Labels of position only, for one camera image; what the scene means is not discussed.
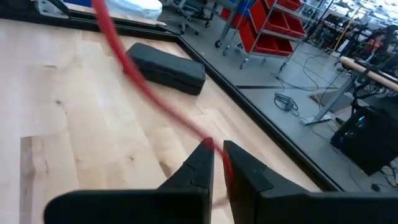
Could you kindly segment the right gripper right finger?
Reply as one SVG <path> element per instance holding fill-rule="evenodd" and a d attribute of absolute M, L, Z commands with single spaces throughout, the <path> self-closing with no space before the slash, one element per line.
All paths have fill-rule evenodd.
<path fill-rule="evenodd" d="M 223 149 L 235 224 L 398 224 L 398 193 L 310 192 L 232 141 Z"/>

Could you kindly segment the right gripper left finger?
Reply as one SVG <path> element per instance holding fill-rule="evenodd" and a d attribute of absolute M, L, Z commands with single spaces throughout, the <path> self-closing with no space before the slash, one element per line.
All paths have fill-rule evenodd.
<path fill-rule="evenodd" d="M 214 142 L 206 138 L 156 189 L 74 190 L 52 199 L 44 224 L 210 224 Z"/>

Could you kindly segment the black computer box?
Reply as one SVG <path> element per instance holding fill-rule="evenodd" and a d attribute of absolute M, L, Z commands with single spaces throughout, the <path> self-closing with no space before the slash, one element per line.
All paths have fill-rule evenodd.
<path fill-rule="evenodd" d="M 331 137 L 331 144 L 370 176 L 398 157 L 398 120 L 360 107 Z"/>

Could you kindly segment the black rounded case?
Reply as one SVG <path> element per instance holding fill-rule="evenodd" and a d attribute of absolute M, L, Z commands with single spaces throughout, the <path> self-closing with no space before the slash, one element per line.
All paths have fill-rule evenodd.
<path fill-rule="evenodd" d="M 178 57 L 135 43 L 126 52 L 146 80 L 174 88 L 189 95 L 199 95 L 206 80 L 202 63 Z"/>

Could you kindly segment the workbench with wooden edge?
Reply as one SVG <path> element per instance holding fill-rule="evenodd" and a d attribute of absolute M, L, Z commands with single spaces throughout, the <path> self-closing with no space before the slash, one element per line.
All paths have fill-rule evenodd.
<path fill-rule="evenodd" d="M 375 67 L 371 65 L 364 65 L 364 62 L 355 61 L 349 57 L 340 57 L 339 62 L 348 67 L 347 73 L 356 72 L 358 73 L 358 78 L 362 78 L 365 80 L 373 80 L 378 84 L 390 89 L 392 91 L 398 92 L 398 80 L 395 81 L 394 78 L 390 78 L 390 75 L 377 72 Z M 301 118 L 301 122 L 304 125 L 315 124 L 323 121 L 328 121 L 332 119 L 330 115 L 327 115 L 327 112 L 330 111 L 331 107 L 335 105 L 335 103 L 341 98 L 350 88 L 354 86 L 351 80 L 347 80 L 344 84 L 337 90 L 337 92 L 330 98 L 330 100 L 323 106 L 320 111 L 314 116 L 310 118 Z"/>

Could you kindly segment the red plastic storage bin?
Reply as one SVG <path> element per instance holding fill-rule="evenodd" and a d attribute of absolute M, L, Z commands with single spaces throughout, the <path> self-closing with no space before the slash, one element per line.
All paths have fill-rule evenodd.
<path fill-rule="evenodd" d="M 283 13 L 275 9 L 271 11 L 266 4 L 266 0 L 257 0 L 250 8 L 250 15 L 256 32 L 265 29 L 279 34 L 286 34 L 289 31 Z"/>
<path fill-rule="evenodd" d="M 293 54 L 292 44 L 288 39 L 276 39 L 277 55 L 288 57 Z"/>
<path fill-rule="evenodd" d="M 305 37 L 305 30 L 303 28 L 302 22 L 296 17 L 285 14 L 284 15 L 287 26 L 289 30 L 287 31 L 287 35 L 295 38 L 303 38 Z"/>
<path fill-rule="evenodd" d="M 246 22 L 245 25 L 239 28 L 239 35 L 247 53 L 252 50 L 254 53 L 276 54 L 278 50 L 273 36 L 261 34 L 257 38 L 257 33 L 251 22 Z"/>
<path fill-rule="evenodd" d="M 300 0 L 265 0 L 269 7 L 271 7 L 275 2 L 284 8 L 296 11 L 302 7 Z"/>

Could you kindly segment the white bin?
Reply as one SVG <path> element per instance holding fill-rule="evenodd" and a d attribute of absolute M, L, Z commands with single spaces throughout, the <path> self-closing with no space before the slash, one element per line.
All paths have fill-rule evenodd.
<path fill-rule="evenodd" d="M 157 20 L 162 13 L 163 4 L 159 0 L 104 0 L 112 12 L 128 16 Z"/>

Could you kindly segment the wooden-top rolling table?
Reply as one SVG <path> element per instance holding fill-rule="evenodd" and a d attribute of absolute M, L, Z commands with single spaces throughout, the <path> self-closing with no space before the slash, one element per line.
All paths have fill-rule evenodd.
<path fill-rule="evenodd" d="M 223 27 L 220 37 L 215 42 L 215 47 L 219 48 L 222 46 L 223 41 L 225 40 L 225 37 L 228 34 L 230 28 L 232 28 L 234 17 L 239 12 L 240 5 L 242 5 L 245 0 L 214 0 L 214 2 L 223 6 L 229 11 L 229 15 L 226 19 L 226 24 Z"/>

